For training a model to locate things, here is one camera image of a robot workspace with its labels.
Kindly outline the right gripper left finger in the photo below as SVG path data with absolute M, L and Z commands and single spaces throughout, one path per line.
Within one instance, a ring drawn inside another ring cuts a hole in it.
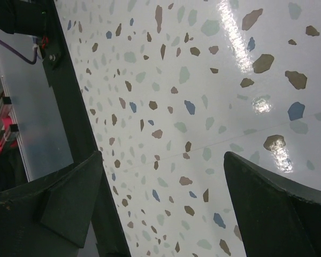
M 93 152 L 0 192 L 0 256 L 77 256 L 84 248 L 103 173 Z

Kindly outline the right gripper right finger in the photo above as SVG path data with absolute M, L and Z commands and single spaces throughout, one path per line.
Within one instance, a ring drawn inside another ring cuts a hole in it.
M 233 152 L 224 171 L 247 256 L 321 256 L 321 191 Z

